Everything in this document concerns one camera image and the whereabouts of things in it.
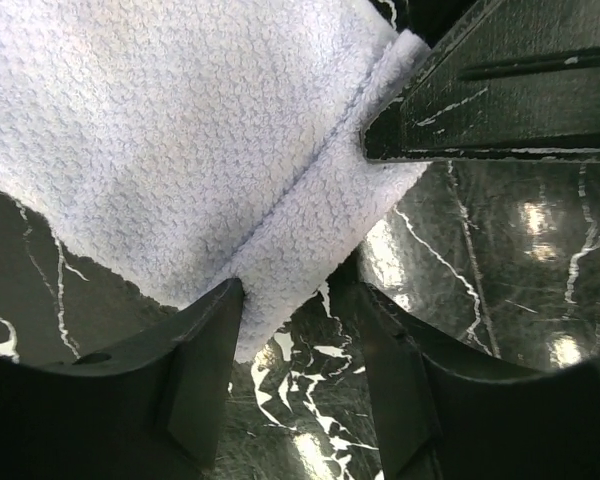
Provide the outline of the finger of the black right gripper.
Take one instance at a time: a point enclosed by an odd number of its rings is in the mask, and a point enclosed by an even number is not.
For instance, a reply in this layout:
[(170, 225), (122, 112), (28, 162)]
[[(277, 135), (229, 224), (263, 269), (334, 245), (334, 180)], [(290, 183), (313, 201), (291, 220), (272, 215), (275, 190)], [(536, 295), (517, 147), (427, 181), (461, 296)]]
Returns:
[(432, 44), (361, 131), (371, 163), (600, 163), (600, 1), (418, 1)]

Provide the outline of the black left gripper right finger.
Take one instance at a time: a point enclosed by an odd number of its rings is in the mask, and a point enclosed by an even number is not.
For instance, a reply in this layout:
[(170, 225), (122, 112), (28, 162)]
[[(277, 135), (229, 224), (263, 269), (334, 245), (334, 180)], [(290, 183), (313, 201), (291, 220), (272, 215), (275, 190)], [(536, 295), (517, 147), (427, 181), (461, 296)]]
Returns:
[(600, 358), (541, 372), (352, 290), (388, 479), (600, 479)]

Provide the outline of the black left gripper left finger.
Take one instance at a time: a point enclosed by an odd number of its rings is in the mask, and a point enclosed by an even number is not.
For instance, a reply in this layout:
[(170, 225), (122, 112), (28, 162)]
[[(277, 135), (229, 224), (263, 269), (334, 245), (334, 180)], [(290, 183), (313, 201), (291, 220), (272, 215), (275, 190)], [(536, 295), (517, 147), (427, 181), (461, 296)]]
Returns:
[(228, 279), (71, 363), (0, 357), (0, 479), (199, 479), (215, 464), (244, 293)]

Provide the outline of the white terry towel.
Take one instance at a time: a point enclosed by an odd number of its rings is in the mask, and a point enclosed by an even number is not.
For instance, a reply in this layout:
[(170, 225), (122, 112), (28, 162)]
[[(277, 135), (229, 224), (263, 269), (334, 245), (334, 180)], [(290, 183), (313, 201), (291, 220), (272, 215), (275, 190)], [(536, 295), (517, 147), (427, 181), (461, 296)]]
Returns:
[(0, 1), (0, 190), (160, 303), (240, 279), (247, 362), (424, 172), (360, 133), (427, 54), (367, 1)]

